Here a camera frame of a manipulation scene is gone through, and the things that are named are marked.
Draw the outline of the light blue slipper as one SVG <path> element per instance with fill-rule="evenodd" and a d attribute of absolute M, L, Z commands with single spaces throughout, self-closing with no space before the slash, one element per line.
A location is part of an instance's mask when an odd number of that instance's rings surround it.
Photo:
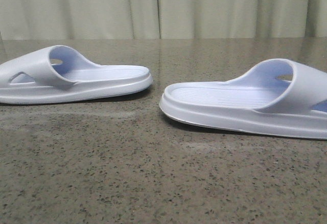
<path fill-rule="evenodd" d="M 186 124 L 325 139 L 326 73 L 288 59 L 268 59 L 233 80 L 169 85 L 159 106 Z"/>
<path fill-rule="evenodd" d="M 1 64 L 1 102 L 46 104 L 133 94 L 152 84 L 138 65 L 100 65 L 75 49 L 56 45 Z"/>

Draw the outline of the pale green curtain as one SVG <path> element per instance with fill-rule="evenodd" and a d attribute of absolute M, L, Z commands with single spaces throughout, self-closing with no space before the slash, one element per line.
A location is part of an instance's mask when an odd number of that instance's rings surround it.
<path fill-rule="evenodd" d="M 326 36 L 326 0 L 1 0 L 1 39 Z"/>

